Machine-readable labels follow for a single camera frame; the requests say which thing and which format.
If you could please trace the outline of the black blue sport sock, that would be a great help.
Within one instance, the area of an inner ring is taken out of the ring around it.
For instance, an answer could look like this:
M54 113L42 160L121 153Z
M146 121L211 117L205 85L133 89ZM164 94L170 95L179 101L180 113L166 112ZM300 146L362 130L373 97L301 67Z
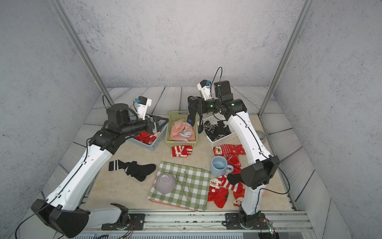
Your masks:
M204 131L211 141L215 141L219 137L218 127L218 124L212 124L208 120L204 123Z

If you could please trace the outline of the pink sock with teal leaves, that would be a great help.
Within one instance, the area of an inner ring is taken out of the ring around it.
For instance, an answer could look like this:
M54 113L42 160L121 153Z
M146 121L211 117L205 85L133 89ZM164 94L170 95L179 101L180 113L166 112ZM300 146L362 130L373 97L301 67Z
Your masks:
M174 122L170 138L173 141L196 141L194 128L188 122L185 122L184 119Z

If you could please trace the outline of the black sock with white label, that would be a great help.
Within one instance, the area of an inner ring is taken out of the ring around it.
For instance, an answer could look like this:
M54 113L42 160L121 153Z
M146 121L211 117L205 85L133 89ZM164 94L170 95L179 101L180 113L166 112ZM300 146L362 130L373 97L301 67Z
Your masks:
M204 108L204 99L202 97L189 96L188 97L188 119L187 122L191 126L195 126L197 115L199 115L199 126L198 133L202 133L204 130L203 125L203 108Z

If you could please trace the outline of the red bear Christmas sock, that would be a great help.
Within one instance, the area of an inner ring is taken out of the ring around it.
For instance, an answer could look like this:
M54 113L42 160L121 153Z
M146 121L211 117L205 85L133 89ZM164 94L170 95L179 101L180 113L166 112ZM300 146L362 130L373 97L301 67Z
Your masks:
M134 139L138 140L144 144L152 145L153 142L161 135L161 131L157 133L147 133L147 132L141 132L138 136L136 136Z

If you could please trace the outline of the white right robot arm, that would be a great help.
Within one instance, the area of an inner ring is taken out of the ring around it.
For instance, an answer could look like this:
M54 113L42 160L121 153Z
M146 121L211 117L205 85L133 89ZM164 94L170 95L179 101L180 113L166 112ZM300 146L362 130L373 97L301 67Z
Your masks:
M188 98L188 122L195 124L196 115L220 113L228 125L237 134L240 145L221 145L214 148L216 156L222 156L225 162L233 161L239 154L245 154L248 166L234 174L218 176L213 180L213 189L244 192L240 210L246 217L254 217L260 212L260 201L266 185L277 171L280 160L273 156L261 142L250 122L247 108L241 99L208 99L202 97Z

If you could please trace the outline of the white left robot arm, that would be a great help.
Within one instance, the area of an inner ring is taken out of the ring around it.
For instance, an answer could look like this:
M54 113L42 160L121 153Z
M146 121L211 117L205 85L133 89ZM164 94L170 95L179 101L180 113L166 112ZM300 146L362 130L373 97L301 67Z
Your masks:
M83 210L80 202L103 165L117 152L126 139L141 132L161 131L168 118L136 113L127 104L114 104L106 110L107 120L97 131L71 172L45 200L31 206L34 214L48 227L68 238L84 229L106 225L116 230L132 226L128 209L112 203L106 209Z

